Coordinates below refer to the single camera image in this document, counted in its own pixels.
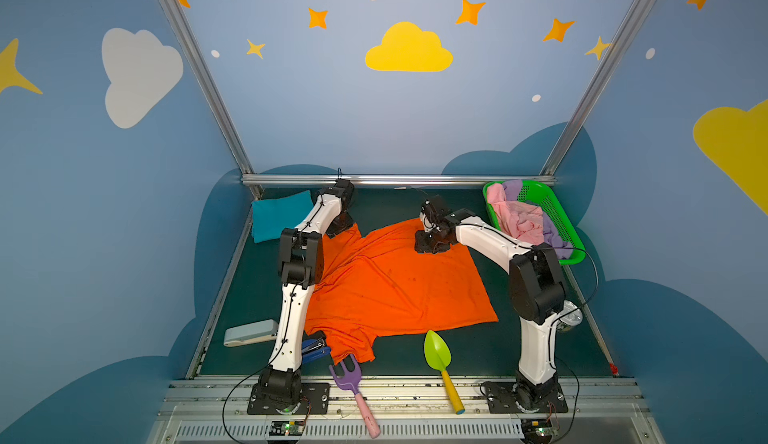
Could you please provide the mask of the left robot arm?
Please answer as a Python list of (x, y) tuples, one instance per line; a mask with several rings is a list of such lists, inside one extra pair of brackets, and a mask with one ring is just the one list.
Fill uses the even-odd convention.
[(278, 413), (296, 408), (301, 400), (302, 339), (308, 304), (324, 270), (323, 242), (350, 228), (349, 200), (352, 181), (338, 178), (320, 190), (304, 220), (281, 232), (278, 274), (281, 283), (281, 313), (276, 342), (265, 368), (254, 386), (261, 407)]

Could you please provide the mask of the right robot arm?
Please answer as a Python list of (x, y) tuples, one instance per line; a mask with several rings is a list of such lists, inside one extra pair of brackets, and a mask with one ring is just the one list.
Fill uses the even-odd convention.
[(422, 202), (419, 219), (423, 228), (415, 234), (417, 252), (437, 254), (462, 244), (508, 273), (509, 295), (521, 329), (515, 402), (528, 413), (546, 408), (559, 391), (555, 344), (558, 319), (566, 303), (564, 277), (554, 248), (515, 239), (467, 209), (449, 209), (439, 196)]

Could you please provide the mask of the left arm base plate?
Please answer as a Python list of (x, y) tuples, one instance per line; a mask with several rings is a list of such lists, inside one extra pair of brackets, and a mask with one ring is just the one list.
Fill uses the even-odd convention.
[(305, 382), (301, 384), (298, 400), (294, 403), (269, 395), (259, 384), (251, 389), (246, 412), (248, 415), (319, 414), (328, 412), (331, 386), (327, 382)]

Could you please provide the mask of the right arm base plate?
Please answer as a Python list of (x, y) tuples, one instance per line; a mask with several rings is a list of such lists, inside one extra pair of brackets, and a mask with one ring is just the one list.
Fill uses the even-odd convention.
[(484, 381), (481, 395), (492, 414), (567, 413), (568, 404), (560, 385), (554, 380), (533, 385), (527, 381)]

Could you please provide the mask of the orange t shirt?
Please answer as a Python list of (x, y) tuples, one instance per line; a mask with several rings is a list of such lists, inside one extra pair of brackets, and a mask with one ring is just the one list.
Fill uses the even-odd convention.
[(367, 235), (357, 226), (323, 240), (324, 271), (304, 330), (321, 333), (334, 362), (375, 358), (379, 337), (424, 334), (497, 321), (470, 250), (419, 253), (414, 218)]

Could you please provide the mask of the green plastic basket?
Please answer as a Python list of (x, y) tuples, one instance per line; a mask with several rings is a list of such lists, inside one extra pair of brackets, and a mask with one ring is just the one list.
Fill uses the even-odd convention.
[(490, 222), (517, 239), (540, 237), (551, 244), (561, 265), (581, 263), (583, 243), (555, 193), (533, 180), (492, 181), (484, 185), (483, 197)]

